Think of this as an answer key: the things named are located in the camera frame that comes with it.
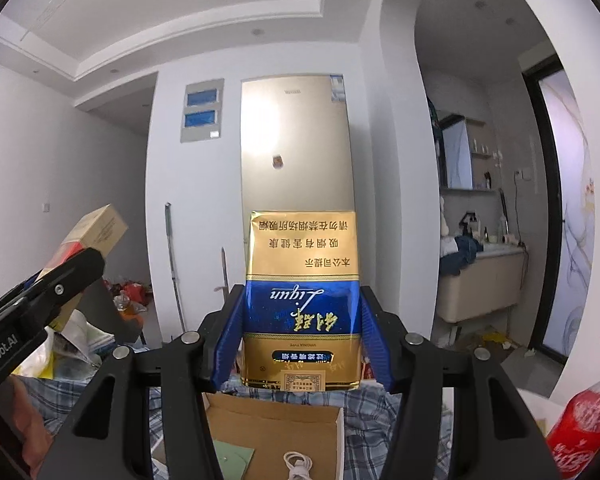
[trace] tan box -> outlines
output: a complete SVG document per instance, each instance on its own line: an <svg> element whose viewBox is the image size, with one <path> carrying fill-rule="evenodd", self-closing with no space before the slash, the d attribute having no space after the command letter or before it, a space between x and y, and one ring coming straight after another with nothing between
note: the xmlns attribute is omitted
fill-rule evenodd
<svg viewBox="0 0 600 480"><path fill-rule="evenodd" d="M71 229L71 232L69 232L60 244L60 247L58 247L56 254L51 258L51 261L40 271L38 278L42 278L42 276L67 261L75 253L87 247L99 250L102 257L106 258L127 229L127 225L111 204L88 213ZM65 303L60 315L49 326L61 332L69 320L71 313L78 305L80 297L81 294L78 294L72 300Z"/></svg>
<svg viewBox="0 0 600 480"><path fill-rule="evenodd" d="M287 451L314 462L313 480L342 480L344 474L344 414L335 406L285 404L227 394L203 394L211 437L254 450L243 480L278 480L289 476ZM152 458L166 471L164 442Z"/></svg>
<svg viewBox="0 0 600 480"><path fill-rule="evenodd" d="M295 392L358 387L355 212L253 212L246 278L243 384Z"/></svg>

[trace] screw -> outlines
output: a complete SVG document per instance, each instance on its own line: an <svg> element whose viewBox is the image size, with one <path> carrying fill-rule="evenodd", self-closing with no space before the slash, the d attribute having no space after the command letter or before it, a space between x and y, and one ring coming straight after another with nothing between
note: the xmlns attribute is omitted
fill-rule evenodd
<svg viewBox="0 0 600 480"><path fill-rule="evenodd" d="M197 343L200 340L200 334L195 330L191 330L190 332L185 332L180 336L182 342L187 345L191 345L193 343Z"/></svg>
<svg viewBox="0 0 600 480"><path fill-rule="evenodd" d="M420 334L409 332L406 336L404 336L404 340L410 345L421 345L424 341L424 338Z"/></svg>
<svg viewBox="0 0 600 480"><path fill-rule="evenodd" d="M129 347L128 346L119 346L113 351L113 357L116 359L124 359L129 355Z"/></svg>
<svg viewBox="0 0 600 480"><path fill-rule="evenodd" d="M484 346L478 346L474 350L474 355L476 359L480 359L480 361L488 361L491 357L491 352L489 352Z"/></svg>

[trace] doorway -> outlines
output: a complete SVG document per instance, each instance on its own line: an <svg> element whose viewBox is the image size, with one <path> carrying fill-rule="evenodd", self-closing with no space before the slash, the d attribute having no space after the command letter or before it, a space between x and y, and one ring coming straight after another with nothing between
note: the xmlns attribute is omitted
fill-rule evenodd
<svg viewBox="0 0 600 480"><path fill-rule="evenodd" d="M531 346L566 362L589 290L594 181L589 145L569 79L557 56L525 73L542 142L548 191L547 260Z"/></svg>

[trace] liqun logo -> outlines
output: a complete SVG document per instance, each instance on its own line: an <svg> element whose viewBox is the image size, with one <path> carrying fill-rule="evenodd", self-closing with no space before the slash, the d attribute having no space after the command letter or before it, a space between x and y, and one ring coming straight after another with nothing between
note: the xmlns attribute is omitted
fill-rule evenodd
<svg viewBox="0 0 600 480"><path fill-rule="evenodd" d="M294 285L293 288L272 288L269 299L294 301L298 309L293 312L291 316L295 317L300 314L309 303L311 303L313 298L323 293L323 288L314 290L312 288L300 288L299 285Z"/></svg>

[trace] red plastic bottle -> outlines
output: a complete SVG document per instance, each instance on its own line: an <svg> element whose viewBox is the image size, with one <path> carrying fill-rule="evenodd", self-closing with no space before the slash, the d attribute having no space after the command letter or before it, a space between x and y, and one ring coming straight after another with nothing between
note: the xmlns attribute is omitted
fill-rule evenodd
<svg viewBox="0 0 600 480"><path fill-rule="evenodd" d="M546 440L562 478L579 475L600 449L600 382L569 401Z"/></svg>

